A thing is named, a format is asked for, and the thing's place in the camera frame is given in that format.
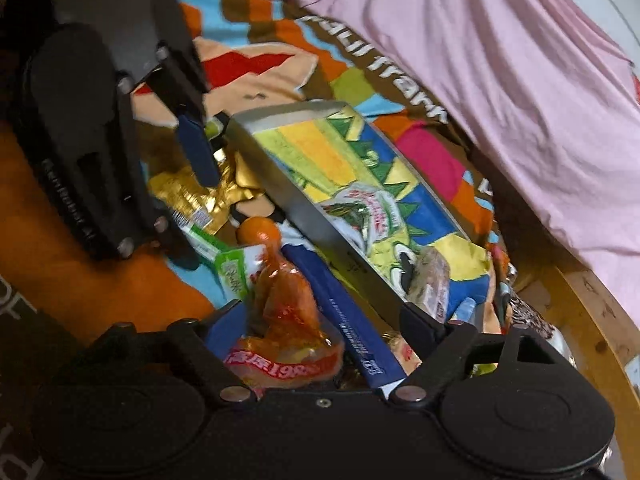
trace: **silver bolt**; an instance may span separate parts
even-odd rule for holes
[[[118,92],[121,94],[128,94],[133,90],[133,83],[128,76],[124,76],[118,81]]]
[[[154,222],[157,233],[164,233],[169,228],[169,221],[165,216],[159,216]]]
[[[400,386],[396,390],[396,397],[404,402],[419,402],[427,396],[427,392],[420,386]]]
[[[316,400],[316,406],[318,408],[330,408],[332,402],[329,399],[318,399]]]
[[[158,58],[158,61],[164,61],[169,57],[169,49],[165,46],[161,46],[156,50],[156,57]]]
[[[244,386],[227,386],[220,392],[220,399],[226,402],[245,402],[251,398],[251,391]]]
[[[118,244],[118,252],[123,258],[129,258],[133,254],[134,248],[135,246],[133,245],[133,240],[131,238],[124,238]]]

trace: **orange fruit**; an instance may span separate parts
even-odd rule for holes
[[[262,216],[252,216],[240,224],[236,238],[241,245],[263,244],[268,248],[279,249],[282,235],[273,220]]]

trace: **pink sheet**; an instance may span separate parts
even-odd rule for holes
[[[640,107],[571,0],[298,1],[430,88],[640,326]]]

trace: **wooden edge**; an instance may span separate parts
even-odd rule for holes
[[[640,399],[622,363],[562,272],[556,266],[543,267],[539,278],[551,296],[546,320],[562,331],[581,373],[609,401],[626,477],[640,478]]]

